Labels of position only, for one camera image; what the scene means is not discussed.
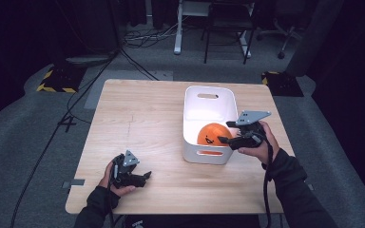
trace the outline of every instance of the wooden tabletop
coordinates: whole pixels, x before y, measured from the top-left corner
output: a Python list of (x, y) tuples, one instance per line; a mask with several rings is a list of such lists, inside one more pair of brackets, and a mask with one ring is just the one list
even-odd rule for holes
[[(121, 198), (116, 214), (262, 214), (265, 171), (256, 158), (235, 151), (225, 165), (183, 159), (183, 104), (190, 86), (233, 91), (238, 112), (271, 111), (269, 123), (281, 148), (294, 155), (278, 110), (265, 85), (108, 80), (87, 135), (66, 209), (78, 214), (102, 178), (106, 165), (129, 149), (152, 171), (144, 188)], [(268, 185), (271, 213), (282, 213), (275, 185)]]

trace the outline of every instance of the white plastic bin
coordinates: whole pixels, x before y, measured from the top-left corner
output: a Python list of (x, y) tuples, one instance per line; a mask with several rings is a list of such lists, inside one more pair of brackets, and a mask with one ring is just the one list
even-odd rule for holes
[[(201, 129), (211, 123), (222, 124), (238, 118), (236, 100), (230, 89), (193, 85), (185, 91), (183, 109), (182, 156), (188, 162), (226, 164), (233, 150), (229, 146), (197, 144)], [(228, 128), (236, 136), (237, 128)]]

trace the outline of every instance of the hand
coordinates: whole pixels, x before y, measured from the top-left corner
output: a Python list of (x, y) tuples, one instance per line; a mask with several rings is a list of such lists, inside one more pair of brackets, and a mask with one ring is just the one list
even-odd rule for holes
[[(99, 186), (107, 188), (109, 175), (111, 173), (111, 168), (112, 168), (112, 161), (107, 165), (105, 175), (100, 180)], [(111, 184), (110, 190), (111, 190), (111, 192), (115, 193), (115, 195), (122, 197), (122, 196), (134, 191), (135, 186), (130, 185), (130, 186), (126, 186), (126, 187), (116, 188), (114, 185)]]
[[(268, 123), (259, 121), (262, 125), (263, 130), (265, 131), (266, 138), (268, 139), (269, 143), (272, 145), (274, 155), (272, 158), (272, 162), (274, 161), (277, 153), (279, 152), (279, 145), (275, 136), (272, 134), (271, 128), (269, 128)], [(257, 157), (262, 163), (268, 164), (268, 144), (266, 141), (263, 141), (262, 144), (257, 148), (246, 148), (242, 147), (239, 148), (239, 153)]]

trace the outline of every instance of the black jacket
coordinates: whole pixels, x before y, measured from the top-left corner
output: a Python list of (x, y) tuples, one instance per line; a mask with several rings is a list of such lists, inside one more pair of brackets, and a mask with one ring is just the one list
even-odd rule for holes
[[(337, 227), (304, 182), (307, 174), (295, 157), (290, 157), (280, 149), (272, 163), (269, 177), (275, 182), (278, 199), (291, 228)], [(119, 197), (111, 194), (111, 206), (115, 208)], [(77, 217), (74, 227), (103, 227), (109, 211), (106, 189), (97, 186), (87, 198), (87, 206)]]

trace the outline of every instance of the orange object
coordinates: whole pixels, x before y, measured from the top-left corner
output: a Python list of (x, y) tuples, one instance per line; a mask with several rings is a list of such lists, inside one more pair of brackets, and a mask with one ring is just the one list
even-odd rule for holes
[(198, 134), (198, 144), (213, 146), (228, 146), (227, 143), (221, 143), (218, 136), (233, 138), (229, 129), (219, 123), (210, 123), (204, 126)]

